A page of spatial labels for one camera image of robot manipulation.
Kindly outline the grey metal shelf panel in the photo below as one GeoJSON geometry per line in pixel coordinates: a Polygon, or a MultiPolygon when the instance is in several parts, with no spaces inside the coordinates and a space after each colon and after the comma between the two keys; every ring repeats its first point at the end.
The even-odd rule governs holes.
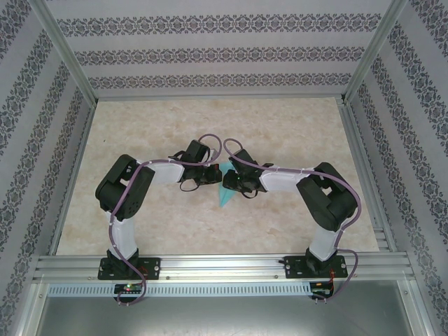
{"type": "Polygon", "coordinates": [[[408,281],[355,281],[327,303],[307,296],[56,296],[45,287],[22,336],[434,336],[408,281]]]}

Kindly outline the black mounting base plate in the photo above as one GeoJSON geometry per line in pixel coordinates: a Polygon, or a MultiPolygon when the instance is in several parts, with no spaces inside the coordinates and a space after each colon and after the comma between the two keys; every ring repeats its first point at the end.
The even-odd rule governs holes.
{"type": "Polygon", "coordinates": [[[347,266],[342,255],[334,255],[326,261],[307,256],[286,256],[283,258],[283,263],[287,279],[330,278],[330,274],[337,279],[348,277],[347,266]]]}
{"type": "MultiPolygon", "coordinates": [[[[134,266],[145,280],[158,280],[160,272],[159,258],[138,258],[134,266]]],[[[98,280],[141,280],[141,277],[122,260],[102,258],[97,274],[98,280]]]]}

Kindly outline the aluminium side rail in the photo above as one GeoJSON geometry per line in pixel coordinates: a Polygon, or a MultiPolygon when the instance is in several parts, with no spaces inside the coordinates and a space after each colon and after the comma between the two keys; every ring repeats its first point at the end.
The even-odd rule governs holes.
{"type": "Polygon", "coordinates": [[[76,179],[78,177],[79,169],[81,168],[81,162],[83,159],[83,154],[85,151],[85,147],[88,142],[89,133],[92,127],[92,121],[95,116],[95,111],[97,108],[98,101],[96,101],[92,107],[90,107],[88,111],[88,115],[83,124],[82,133],[78,140],[78,144],[76,147],[75,156],[73,158],[73,164],[71,167],[70,175],[67,180],[66,188],[64,189],[64,194],[62,198],[62,203],[59,208],[59,212],[56,217],[55,226],[52,230],[52,234],[50,236],[50,243],[48,245],[48,250],[46,252],[47,256],[54,256],[57,252],[60,238],[62,236],[62,231],[64,228],[64,223],[67,217],[67,213],[69,210],[70,201],[72,195],[74,193],[74,188],[76,185],[76,179]]]}
{"type": "Polygon", "coordinates": [[[336,98],[336,102],[363,191],[363,199],[365,200],[369,217],[377,237],[379,250],[397,252],[398,250],[375,183],[368,155],[353,113],[350,106],[342,98],[336,98]]]}

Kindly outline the teal paper sheet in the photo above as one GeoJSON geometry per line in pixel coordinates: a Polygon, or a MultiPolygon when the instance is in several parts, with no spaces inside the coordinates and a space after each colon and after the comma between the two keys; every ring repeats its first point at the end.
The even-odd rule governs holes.
{"type": "MultiPolygon", "coordinates": [[[[219,169],[222,172],[222,178],[227,174],[227,172],[231,169],[234,169],[233,165],[230,162],[224,162],[219,164],[219,169]]],[[[224,179],[218,185],[218,195],[219,195],[219,206],[224,207],[231,198],[235,195],[235,191],[227,189],[223,185],[224,179]]]]}

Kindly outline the aluminium frame post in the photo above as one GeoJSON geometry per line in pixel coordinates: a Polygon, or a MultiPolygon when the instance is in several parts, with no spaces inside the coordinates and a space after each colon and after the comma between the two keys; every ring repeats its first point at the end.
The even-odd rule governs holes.
{"type": "Polygon", "coordinates": [[[78,88],[90,106],[97,105],[97,96],[45,0],[28,0],[53,45],[66,64],[78,88]]]}
{"type": "Polygon", "coordinates": [[[347,105],[353,99],[359,86],[363,82],[364,77],[370,69],[371,64],[374,62],[375,57],[381,50],[388,34],[399,18],[407,2],[408,0],[391,0],[384,16],[378,24],[377,30],[368,43],[358,66],[356,67],[344,93],[342,94],[342,101],[344,105],[347,105]]]}

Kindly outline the long aluminium mounting rail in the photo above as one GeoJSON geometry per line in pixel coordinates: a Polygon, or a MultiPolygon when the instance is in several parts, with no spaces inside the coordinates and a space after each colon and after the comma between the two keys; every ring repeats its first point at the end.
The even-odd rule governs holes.
{"type": "MultiPolygon", "coordinates": [[[[160,282],[223,283],[286,281],[281,254],[164,255],[160,282]]],[[[99,255],[41,256],[32,276],[35,283],[97,282],[99,255]]],[[[414,280],[405,252],[359,253],[354,281],[414,280]]]]}

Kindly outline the small controller circuit board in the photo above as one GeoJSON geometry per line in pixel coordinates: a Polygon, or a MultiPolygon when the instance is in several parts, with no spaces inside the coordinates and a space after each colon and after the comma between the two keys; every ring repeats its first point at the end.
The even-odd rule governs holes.
{"type": "Polygon", "coordinates": [[[324,300],[333,296],[334,283],[329,282],[312,282],[310,283],[311,298],[313,300],[324,300]]]}
{"type": "Polygon", "coordinates": [[[140,283],[118,283],[113,292],[115,295],[140,295],[143,289],[140,283]]]}

